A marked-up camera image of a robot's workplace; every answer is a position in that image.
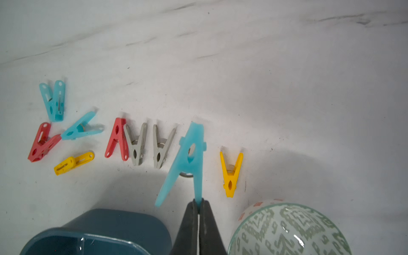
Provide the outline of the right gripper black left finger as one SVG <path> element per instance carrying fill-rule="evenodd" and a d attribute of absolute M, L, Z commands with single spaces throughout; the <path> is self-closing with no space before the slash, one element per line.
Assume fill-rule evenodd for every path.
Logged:
<path fill-rule="evenodd" d="M 196 255 L 198 242 L 198 207 L 195 200 L 187 204 L 170 255 Z"/>

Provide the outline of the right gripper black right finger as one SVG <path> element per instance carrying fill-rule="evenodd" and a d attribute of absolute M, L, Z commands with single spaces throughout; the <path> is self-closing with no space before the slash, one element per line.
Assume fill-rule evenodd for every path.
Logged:
<path fill-rule="evenodd" d="M 199 215 L 199 254 L 227 255 L 209 201 L 202 200 Z"/>

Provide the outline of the yellow clothespin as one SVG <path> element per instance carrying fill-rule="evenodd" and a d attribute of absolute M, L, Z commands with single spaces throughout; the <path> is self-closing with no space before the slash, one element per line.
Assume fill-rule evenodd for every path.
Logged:
<path fill-rule="evenodd" d="M 87 152 L 78 157 L 69 157 L 66 160 L 62 161 L 54 167 L 54 172 L 57 176 L 65 174 L 69 171 L 72 171 L 75 168 L 78 168 L 82 165 L 88 164 L 95 159 L 95 154 L 93 152 Z"/>
<path fill-rule="evenodd" d="M 220 159 L 224 179 L 223 187 L 225 189 L 226 197 L 233 198 L 237 189 L 238 179 L 243 162 L 243 153 L 239 153 L 237 161 L 232 170 L 227 169 L 223 152 L 220 152 Z"/>

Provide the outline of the teal clothespin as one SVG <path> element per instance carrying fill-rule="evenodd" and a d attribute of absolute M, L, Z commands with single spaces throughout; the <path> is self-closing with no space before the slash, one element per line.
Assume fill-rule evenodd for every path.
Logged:
<path fill-rule="evenodd" d="M 179 145 L 179 151 L 156 198 L 156 207 L 160 207 L 165 201 L 181 173 L 193 176 L 194 199 L 197 207 L 201 206 L 204 152 L 207 149 L 207 144 L 204 142 L 204 126 L 191 122 L 186 135 L 181 137 Z"/>
<path fill-rule="evenodd" d="M 39 85 L 40 93 L 51 122 L 62 122 L 64 119 L 65 83 L 57 80 L 54 91 L 48 84 Z"/>
<path fill-rule="evenodd" d="M 75 140 L 87 136 L 97 135 L 104 131 L 104 127 L 89 126 L 88 123 L 96 116 L 96 112 L 88 112 L 61 135 L 62 140 Z"/>

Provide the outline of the teal plastic storage box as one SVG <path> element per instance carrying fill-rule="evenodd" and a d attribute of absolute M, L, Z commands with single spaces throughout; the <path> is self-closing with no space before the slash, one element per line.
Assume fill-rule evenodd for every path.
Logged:
<path fill-rule="evenodd" d="M 61 227 L 33 237 L 23 255 L 168 255 L 172 241 L 156 217 L 137 212 L 93 209 Z"/>

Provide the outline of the grey clothespin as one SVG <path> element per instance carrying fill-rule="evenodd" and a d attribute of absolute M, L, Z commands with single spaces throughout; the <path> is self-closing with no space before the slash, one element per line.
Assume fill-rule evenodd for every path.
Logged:
<path fill-rule="evenodd" d="M 157 124 L 153 125 L 154 168 L 160 169 L 162 167 L 175 134 L 176 128 L 173 128 L 167 139 L 160 138 Z"/>
<path fill-rule="evenodd" d="M 147 128 L 148 124 L 146 122 L 143 123 L 139 136 L 132 140 L 130 136 L 130 127 L 127 124 L 124 126 L 124 134 L 129 148 L 129 157 L 131 158 L 134 166 L 139 166 L 143 162 L 145 143 L 147 138 Z"/>

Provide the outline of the red clothespin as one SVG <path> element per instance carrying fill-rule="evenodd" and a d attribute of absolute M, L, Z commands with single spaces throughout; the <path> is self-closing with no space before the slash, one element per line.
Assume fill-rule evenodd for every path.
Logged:
<path fill-rule="evenodd" d="M 31 162 L 37 162 L 46 156 L 51 149 L 53 149 L 61 140 L 61 134 L 48 137 L 51 130 L 51 123 L 44 122 L 39 126 L 35 140 L 31 147 L 28 159 Z"/>
<path fill-rule="evenodd" d="M 122 160 L 127 161 L 129 159 L 129 147 L 124 133 L 125 125 L 126 119 L 124 118 L 115 119 L 113 129 L 107 144 L 105 158 L 111 157 L 114 153 L 115 147 L 119 145 Z"/>

